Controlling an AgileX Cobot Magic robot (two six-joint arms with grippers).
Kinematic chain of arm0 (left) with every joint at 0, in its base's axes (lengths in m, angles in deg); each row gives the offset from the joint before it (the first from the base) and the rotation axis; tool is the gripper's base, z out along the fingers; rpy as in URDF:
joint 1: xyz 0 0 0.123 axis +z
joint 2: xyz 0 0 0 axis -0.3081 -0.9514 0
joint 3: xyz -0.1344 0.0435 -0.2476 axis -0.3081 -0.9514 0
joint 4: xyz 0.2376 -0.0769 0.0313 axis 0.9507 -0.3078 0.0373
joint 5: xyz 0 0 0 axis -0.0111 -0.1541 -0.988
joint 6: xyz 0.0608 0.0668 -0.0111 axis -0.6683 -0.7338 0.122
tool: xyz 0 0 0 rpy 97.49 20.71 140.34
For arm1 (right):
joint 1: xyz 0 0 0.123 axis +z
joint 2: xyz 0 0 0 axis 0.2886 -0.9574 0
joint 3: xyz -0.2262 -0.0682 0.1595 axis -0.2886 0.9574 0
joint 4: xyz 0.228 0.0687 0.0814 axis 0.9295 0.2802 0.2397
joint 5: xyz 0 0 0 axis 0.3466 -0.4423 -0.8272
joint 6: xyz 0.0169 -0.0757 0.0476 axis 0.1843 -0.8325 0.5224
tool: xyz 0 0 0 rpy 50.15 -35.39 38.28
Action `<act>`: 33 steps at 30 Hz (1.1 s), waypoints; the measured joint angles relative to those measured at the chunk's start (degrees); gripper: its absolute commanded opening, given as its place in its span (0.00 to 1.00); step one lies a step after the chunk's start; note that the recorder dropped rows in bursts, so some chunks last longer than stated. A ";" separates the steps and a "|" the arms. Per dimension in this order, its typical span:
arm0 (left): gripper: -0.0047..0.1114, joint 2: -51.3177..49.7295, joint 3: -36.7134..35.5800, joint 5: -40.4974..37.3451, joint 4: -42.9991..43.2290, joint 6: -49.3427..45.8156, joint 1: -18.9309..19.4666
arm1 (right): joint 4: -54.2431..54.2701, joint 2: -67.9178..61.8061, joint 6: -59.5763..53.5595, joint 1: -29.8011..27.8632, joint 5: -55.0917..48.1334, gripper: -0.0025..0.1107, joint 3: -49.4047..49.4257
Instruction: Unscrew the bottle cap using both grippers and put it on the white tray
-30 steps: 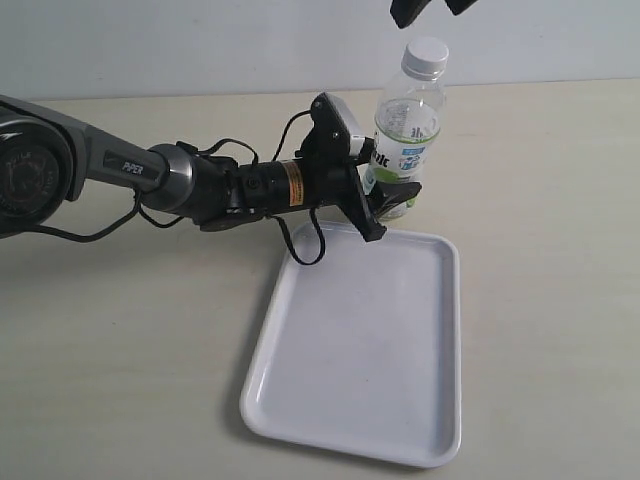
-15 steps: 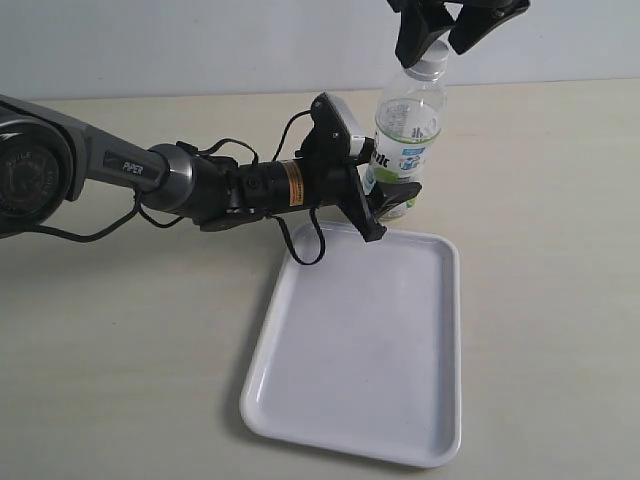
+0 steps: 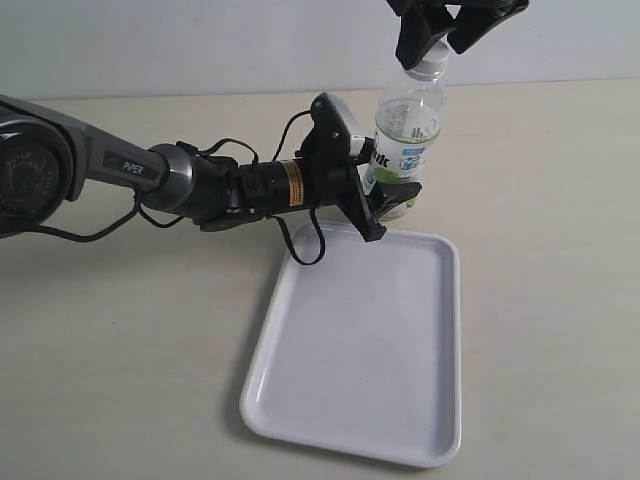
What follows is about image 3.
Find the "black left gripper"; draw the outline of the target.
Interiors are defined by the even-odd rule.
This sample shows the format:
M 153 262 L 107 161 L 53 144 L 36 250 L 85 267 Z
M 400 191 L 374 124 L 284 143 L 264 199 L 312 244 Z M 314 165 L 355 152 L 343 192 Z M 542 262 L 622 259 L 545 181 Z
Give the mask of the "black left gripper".
M 367 242 L 381 239 L 385 227 L 375 218 L 398 218 L 420 193 L 419 182 L 376 182 L 364 194 L 357 167 L 368 164 L 373 139 L 365 138 L 350 157 L 315 152 L 269 164 L 269 212 L 284 214 L 336 206 Z

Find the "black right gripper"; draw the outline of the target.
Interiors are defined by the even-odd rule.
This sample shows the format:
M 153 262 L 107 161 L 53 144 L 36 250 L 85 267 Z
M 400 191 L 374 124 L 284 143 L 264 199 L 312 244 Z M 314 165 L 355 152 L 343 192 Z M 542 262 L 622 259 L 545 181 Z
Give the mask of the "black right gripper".
M 528 1 L 517 0 L 388 0 L 387 4 L 401 21 L 395 55 L 405 70 L 416 67 L 453 29 L 447 7 L 460 8 L 447 41 L 463 54 L 516 10 L 529 6 Z

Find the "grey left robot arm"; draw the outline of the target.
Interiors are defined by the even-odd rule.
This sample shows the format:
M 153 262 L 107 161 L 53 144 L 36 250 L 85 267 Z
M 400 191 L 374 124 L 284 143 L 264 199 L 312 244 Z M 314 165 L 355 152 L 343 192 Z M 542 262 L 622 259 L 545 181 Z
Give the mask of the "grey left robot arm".
M 416 196 L 416 182 L 365 192 L 358 168 L 373 153 L 346 104 L 323 93 L 313 126 L 291 160 L 240 164 L 218 146 L 184 142 L 142 148 L 86 122 L 12 97 L 1 100 L 1 232 L 47 231 L 47 220 L 97 181 L 129 188 L 134 209 L 231 229 L 296 211 L 339 208 L 366 241 L 385 232 L 382 214 Z

